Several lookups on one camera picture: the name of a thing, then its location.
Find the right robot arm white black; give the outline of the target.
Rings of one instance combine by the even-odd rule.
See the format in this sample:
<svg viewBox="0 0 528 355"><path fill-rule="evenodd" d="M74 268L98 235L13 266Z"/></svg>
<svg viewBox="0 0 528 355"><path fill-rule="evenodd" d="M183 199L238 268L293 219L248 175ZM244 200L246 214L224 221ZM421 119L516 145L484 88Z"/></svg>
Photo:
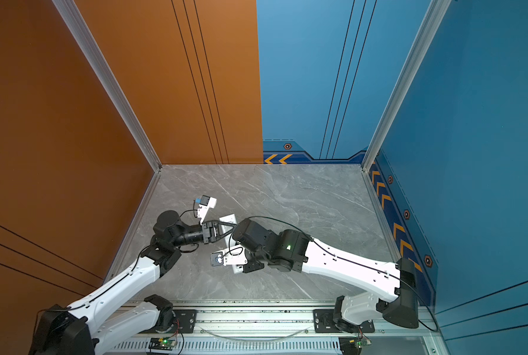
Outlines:
<svg viewBox="0 0 528 355"><path fill-rule="evenodd" d="M243 271L268 266L279 272L320 275L362 289L355 296L339 296L333 309L335 328L359 333L365 322L382 319L402 328L425 326L419 307L426 306L416 285L416 267L405 258L397 262L371 260L330 246L293 224L275 233L248 217L230 231L229 242L243 247Z"/></svg>

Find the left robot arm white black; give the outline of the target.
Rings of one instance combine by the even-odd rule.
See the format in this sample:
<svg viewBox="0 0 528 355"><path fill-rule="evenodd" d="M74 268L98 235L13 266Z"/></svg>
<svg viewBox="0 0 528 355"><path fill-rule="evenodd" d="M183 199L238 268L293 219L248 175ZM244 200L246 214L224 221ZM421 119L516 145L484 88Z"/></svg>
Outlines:
<svg viewBox="0 0 528 355"><path fill-rule="evenodd" d="M162 335L178 331L172 302L156 294L119 316L114 313L168 273L181 257L182 246L216 243L228 237L236 224L233 214L188 225L178 212L163 212L154 224L150 244L131 266L69 306L55 305L42 312L30 354L104 354L142 331Z"/></svg>

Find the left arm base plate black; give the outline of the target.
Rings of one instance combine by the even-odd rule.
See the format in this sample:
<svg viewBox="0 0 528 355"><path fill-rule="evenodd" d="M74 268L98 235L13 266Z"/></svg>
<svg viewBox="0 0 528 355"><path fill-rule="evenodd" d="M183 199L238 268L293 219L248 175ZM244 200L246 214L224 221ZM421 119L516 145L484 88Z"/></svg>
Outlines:
<svg viewBox="0 0 528 355"><path fill-rule="evenodd" d="M141 334L192 334L196 321L197 310L194 309L164 311L160 313L154 326L145 331L141 331Z"/></svg>

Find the right circuit board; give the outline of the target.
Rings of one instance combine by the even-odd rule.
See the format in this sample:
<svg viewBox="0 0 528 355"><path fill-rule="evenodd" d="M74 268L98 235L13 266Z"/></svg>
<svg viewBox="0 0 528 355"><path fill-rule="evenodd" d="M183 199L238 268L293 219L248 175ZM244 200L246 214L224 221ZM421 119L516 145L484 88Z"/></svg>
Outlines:
<svg viewBox="0 0 528 355"><path fill-rule="evenodd" d="M359 337L339 337L339 349L342 355L361 355L366 347L372 345L372 341Z"/></svg>

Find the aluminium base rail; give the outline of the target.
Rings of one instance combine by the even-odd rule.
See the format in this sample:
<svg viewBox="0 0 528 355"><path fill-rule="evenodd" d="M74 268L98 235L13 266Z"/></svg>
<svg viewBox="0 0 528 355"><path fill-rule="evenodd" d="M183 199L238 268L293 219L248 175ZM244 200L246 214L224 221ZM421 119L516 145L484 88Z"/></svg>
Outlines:
<svg viewBox="0 0 528 355"><path fill-rule="evenodd" d="M70 314L86 319L90 335L102 339L108 334L121 331L123 334L111 338L114 344L123 342L154 326L161 312L178 309L197 310L197 321L192 334L213 334L225 337L229 334L248 337L267 337L268 334L297 334L314 331L314 309L333 309L335 303L267 302L267 303L169 303L156 306L145 300L130 301L122 306L110 307L100 301L94 306L73 306Z"/></svg>

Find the left circuit board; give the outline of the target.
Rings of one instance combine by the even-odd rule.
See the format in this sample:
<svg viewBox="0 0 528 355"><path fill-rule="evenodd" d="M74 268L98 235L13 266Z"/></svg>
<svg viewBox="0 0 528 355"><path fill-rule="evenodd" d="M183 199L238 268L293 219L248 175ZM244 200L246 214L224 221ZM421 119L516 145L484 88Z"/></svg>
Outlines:
<svg viewBox="0 0 528 355"><path fill-rule="evenodd" d="M148 344L148 352L173 351L178 348L179 342L170 337L153 337Z"/></svg>

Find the white remote control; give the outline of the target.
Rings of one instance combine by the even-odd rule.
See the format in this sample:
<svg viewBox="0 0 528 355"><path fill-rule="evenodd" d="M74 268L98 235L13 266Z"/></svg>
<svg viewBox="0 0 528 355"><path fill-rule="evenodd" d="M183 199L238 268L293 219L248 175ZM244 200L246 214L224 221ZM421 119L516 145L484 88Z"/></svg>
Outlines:
<svg viewBox="0 0 528 355"><path fill-rule="evenodd" d="M236 218L236 215L235 214L230 214L230 215L227 215L225 217L221 217L219 220L221 221L225 221L225 222L231 222L231 223L236 223L237 224L237 218ZM232 238L232 234L223 238L224 241L225 241L225 248L222 249L222 250L228 250L228 251L231 251L232 249L240 249L240 248L244 248L242 247L240 244L238 244L237 241L235 241L233 238ZM231 266L231 268L233 269L233 272L235 274L241 274L243 273L243 266Z"/></svg>

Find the left aluminium corner post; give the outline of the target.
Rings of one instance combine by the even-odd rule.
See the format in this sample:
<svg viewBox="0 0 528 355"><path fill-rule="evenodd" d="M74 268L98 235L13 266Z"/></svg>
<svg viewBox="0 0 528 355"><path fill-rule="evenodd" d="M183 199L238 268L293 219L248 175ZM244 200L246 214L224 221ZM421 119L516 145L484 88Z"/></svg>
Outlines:
<svg viewBox="0 0 528 355"><path fill-rule="evenodd" d="M148 164L154 173L159 173L162 169L161 160L155 152L151 141L148 139L132 105L129 103L122 87L118 83L77 4L73 0L53 0L52 3L71 32L72 37L84 54L107 96L123 119L124 124L126 124L126 127Z"/></svg>

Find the circuit board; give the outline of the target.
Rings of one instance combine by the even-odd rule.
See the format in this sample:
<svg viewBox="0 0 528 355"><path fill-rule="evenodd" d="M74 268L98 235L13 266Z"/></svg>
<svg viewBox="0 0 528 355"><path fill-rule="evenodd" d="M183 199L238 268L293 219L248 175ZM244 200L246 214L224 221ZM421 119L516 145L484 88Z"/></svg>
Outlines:
<svg viewBox="0 0 528 355"><path fill-rule="evenodd" d="M173 351L178 348L179 342L170 337L153 337L148 344L148 352Z"/></svg>
<svg viewBox="0 0 528 355"><path fill-rule="evenodd" d="M366 347L372 345L372 341L359 337L339 337L339 349L342 355L361 355Z"/></svg>

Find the right aluminium corner post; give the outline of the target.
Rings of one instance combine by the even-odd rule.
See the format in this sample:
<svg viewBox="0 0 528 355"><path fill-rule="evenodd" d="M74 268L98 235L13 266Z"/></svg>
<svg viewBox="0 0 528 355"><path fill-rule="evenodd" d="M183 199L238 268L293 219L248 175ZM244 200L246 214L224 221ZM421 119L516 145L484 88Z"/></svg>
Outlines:
<svg viewBox="0 0 528 355"><path fill-rule="evenodd" d="M376 156L382 148L382 144L395 121L398 111L422 65L450 4L451 0L433 0L429 3L429 7L404 61L404 65L401 68L401 72L361 164L364 173L370 171L370 167L372 167Z"/></svg>

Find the aluminium corner post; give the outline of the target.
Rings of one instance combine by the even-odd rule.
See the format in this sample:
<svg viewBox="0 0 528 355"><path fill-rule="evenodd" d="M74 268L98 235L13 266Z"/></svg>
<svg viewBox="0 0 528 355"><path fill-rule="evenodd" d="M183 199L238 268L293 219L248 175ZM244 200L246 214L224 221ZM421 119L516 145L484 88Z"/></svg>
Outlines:
<svg viewBox="0 0 528 355"><path fill-rule="evenodd" d="M162 169L161 160L155 152L151 141L148 139L132 105L129 103L122 87L118 83L77 4L73 0L53 0L52 3L71 32L72 37L84 54L107 96L123 119L124 124L126 124L126 127L148 164L154 173L159 173Z"/></svg>
<svg viewBox="0 0 528 355"><path fill-rule="evenodd" d="M451 0L433 0L429 3L429 7L404 61L404 65L401 68L401 72L361 164L364 173L370 171L370 167L372 167L376 156L382 148L382 144L395 121L398 111L422 65L450 4Z"/></svg>

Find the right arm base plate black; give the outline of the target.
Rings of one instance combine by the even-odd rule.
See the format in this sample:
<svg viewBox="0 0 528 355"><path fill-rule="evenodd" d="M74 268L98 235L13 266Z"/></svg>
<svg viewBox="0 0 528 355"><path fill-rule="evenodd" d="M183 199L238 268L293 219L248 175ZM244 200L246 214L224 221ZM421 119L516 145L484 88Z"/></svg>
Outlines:
<svg viewBox="0 0 528 355"><path fill-rule="evenodd" d="M335 311L333 309L314 309L314 331L317 334L373 334L376 330L372 320L364 321L359 325L352 325L334 315Z"/></svg>

